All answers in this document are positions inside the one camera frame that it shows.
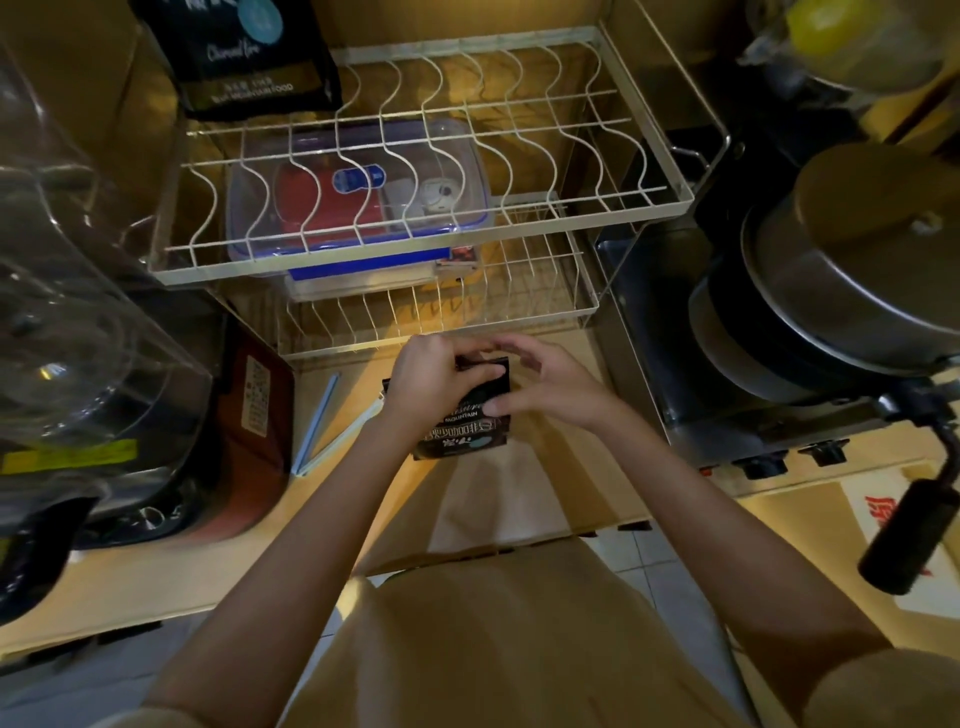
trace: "blue sticker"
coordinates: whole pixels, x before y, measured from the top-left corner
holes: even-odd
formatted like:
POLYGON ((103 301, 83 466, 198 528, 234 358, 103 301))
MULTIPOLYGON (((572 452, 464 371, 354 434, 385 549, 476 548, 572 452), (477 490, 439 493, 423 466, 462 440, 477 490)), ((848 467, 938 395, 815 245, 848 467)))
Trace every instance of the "blue sticker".
MULTIPOLYGON (((387 183, 387 173, 379 164, 368 164, 364 169, 370 175, 371 189, 379 189, 387 183)), ((358 167, 345 167, 333 173, 333 188, 342 195, 356 192, 358 189, 367 189, 367 175, 358 167)))
POLYGON ((258 43, 273 45, 283 35, 283 16, 271 0, 240 0, 237 17, 247 35, 258 43))

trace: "white metal shelf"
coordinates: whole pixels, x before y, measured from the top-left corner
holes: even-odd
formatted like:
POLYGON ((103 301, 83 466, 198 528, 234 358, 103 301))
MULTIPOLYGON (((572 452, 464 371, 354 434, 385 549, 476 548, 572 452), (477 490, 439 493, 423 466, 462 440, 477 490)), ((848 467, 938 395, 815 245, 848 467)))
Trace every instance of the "white metal shelf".
MULTIPOLYGON (((636 7, 642 11, 639 17, 653 27, 639 2, 636 7)), ((675 155, 696 157, 705 172, 713 164, 699 152, 669 144, 635 75, 603 26, 353 48, 336 57, 344 104, 333 114, 260 117, 242 124, 181 121, 150 258, 150 270, 161 281, 174 285, 266 274, 675 217, 689 208, 691 186, 696 185, 684 178, 675 155), (458 197, 452 214, 409 216, 404 210, 400 219, 388 221, 390 235, 397 239, 386 242, 371 240, 388 227, 383 219, 363 220, 370 192, 350 224, 323 228, 307 219, 293 231, 265 233, 258 228, 261 218, 276 210, 273 183, 258 165, 288 164, 307 170, 307 158, 315 163, 320 155, 363 172, 363 165, 351 155, 376 147, 401 158, 403 146, 411 143, 387 140, 384 124, 416 120, 426 128, 440 118, 459 120, 466 131, 444 136, 428 132, 427 143, 448 166, 441 156, 453 157, 441 148, 445 143, 467 139, 475 145, 490 180, 487 206, 464 210, 457 206, 458 197), (358 124, 379 125, 379 140, 341 145, 342 131, 358 124), (336 132, 333 147, 295 151, 298 134, 322 130, 336 132), (257 146, 255 140, 268 137, 286 140, 286 151, 249 152, 257 146), (636 184, 624 187, 623 176, 634 157, 641 159, 642 170, 636 184), (245 230, 228 235, 229 181, 245 175, 260 190, 256 199, 260 212, 245 230), (533 209, 545 214, 525 214, 533 209), (481 212, 489 216, 490 224, 472 229, 462 224, 465 213, 481 212), (412 231, 412 223, 451 219, 451 231, 426 236, 412 231), (311 239, 332 234, 348 236, 351 242, 311 249, 311 239), (264 246, 276 244, 302 250, 259 256, 264 246)), ((670 58, 677 61, 672 51, 670 58)), ((697 96, 703 101, 699 91, 697 96)), ((462 176, 464 168, 456 164, 462 176)), ((369 174, 363 174, 370 186, 369 174)), ((314 211, 321 197, 321 185, 316 185, 314 211)))
POLYGON ((476 252, 478 268, 457 279, 310 303, 292 303, 265 280, 223 281, 220 290, 291 361, 380 349, 421 333, 575 323, 597 309, 572 233, 488 242, 476 252))

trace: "tile floor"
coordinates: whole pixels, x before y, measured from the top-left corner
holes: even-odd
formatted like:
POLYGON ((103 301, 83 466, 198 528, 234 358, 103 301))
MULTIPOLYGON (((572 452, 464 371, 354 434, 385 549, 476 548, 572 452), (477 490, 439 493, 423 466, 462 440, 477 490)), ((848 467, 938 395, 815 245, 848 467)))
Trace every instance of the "tile floor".
MULTIPOLYGON (((656 526, 651 531, 604 529, 584 541, 611 570, 650 599, 690 662, 748 722, 757 725, 723 627, 656 526)), ((379 586, 386 578, 377 576, 372 582, 379 586)), ((0 676, 0 726, 87 728, 137 706, 156 672, 203 619, 203 614, 170 619, 152 632, 0 676)), ((340 615, 334 611, 301 682, 313 671, 340 624, 340 615)))

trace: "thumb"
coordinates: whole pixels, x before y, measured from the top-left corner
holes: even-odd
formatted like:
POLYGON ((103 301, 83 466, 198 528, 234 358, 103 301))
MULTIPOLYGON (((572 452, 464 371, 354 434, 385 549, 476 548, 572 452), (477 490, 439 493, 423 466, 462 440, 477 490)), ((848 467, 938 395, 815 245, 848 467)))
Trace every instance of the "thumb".
POLYGON ((517 412, 540 410, 546 393, 546 388, 542 384, 524 387, 489 400, 483 405, 483 413, 488 417, 504 417, 515 415, 517 412))
POLYGON ((493 381, 504 375, 507 370, 502 364, 477 364, 457 374, 457 382, 464 394, 485 381, 493 381))

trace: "black packet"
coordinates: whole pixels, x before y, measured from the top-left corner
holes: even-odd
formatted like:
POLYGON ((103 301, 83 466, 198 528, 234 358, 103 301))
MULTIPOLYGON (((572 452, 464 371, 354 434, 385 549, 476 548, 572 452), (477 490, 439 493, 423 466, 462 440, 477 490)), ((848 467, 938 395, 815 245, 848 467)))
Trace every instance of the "black packet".
MULTIPOLYGON (((457 369, 469 369, 478 362, 457 360, 457 369)), ((463 455, 481 449, 507 444, 510 415, 487 417, 483 405, 487 400, 510 392, 510 360, 506 356, 490 359, 486 364, 500 364, 506 370, 503 376, 474 387, 460 400, 449 415, 437 423, 425 438, 414 447, 414 460, 434 460, 450 455, 463 455)), ((383 380, 383 391, 390 388, 390 380, 383 380)))
POLYGON ((129 0, 201 121, 338 109, 337 66, 310 0, 129 0))

